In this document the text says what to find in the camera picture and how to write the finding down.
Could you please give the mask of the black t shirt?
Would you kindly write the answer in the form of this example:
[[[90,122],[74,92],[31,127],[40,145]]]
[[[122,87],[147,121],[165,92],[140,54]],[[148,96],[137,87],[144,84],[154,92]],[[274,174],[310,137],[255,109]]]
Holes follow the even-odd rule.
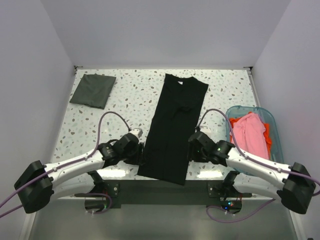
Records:
[[[208,84],[166,74],[143,150],[142,177],[184,185],[188,139],[194,134]]]

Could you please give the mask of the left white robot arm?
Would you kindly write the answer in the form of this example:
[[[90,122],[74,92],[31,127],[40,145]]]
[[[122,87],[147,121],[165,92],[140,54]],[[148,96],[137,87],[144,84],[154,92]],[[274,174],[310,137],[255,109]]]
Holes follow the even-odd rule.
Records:
[[[137,160],[142,134],[140,128],[134,128],[119,140],[101,143],[79,157],[48,164],[39,160],[32,162],[14,184],[24,211],[35,213],[50,201],[68,195],[99,196],[104,190],[104,181],[98,171],[123,160]]]

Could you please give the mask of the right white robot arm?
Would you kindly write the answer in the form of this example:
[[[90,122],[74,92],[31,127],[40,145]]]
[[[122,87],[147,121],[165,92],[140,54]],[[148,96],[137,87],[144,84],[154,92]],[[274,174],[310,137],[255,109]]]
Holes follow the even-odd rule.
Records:
[[[188,139],[187,157],[190,161],[233,169],[216,188],[224,198],[260,195],[278,200],[290,211],[304,215],[316,195],[316,181],[304,165],[272,162],[225,140],[214,142],[201,131]]]

